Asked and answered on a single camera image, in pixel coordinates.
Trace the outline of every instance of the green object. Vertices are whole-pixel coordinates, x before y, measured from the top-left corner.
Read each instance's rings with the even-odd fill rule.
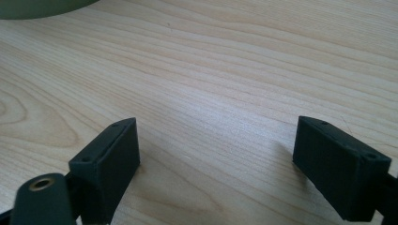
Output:
[[[99,0],[0,0],[1,20],[27,20],[55,16]]]

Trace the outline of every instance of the wooden surface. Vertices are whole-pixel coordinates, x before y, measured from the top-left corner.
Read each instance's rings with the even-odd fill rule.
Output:
[[[1,21],[0,210],[136,117],[142,166],[113,224],[349,224],[291,162],[298,116],[396,175],[397,111],[396,1],[100,0]]]

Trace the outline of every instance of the light wood tabletop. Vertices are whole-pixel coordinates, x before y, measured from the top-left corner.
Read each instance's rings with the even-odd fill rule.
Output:
[[[396,176],[397,112],[397,1],[100,0],[1,21],[0,211],[136,117],[142,165],[113,224],[351,224],[292,163],[298,117]]]

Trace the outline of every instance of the round hole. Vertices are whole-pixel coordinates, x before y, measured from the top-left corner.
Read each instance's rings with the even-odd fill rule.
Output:
[[[41,178],[35,182],[33,182],[30,186],[29,189],[31,191],[40,191],[43,190],[45,188],[48,188],[49,186],[51,186],[55,181],[52,179],[52,177],[45,177],[45,178]]]
[[[91,160],[91,157],[83,157],[82,162],[88,162]]]
[[[372,154],[372,153],[367,154],[366,156],[367,156],[368,158],[377,158],[377,155]]]

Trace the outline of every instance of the green plate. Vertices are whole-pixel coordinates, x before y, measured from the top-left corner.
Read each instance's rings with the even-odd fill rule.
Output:
[[[99,0],[0,0],[1,20],[49,17],[83,8]]]

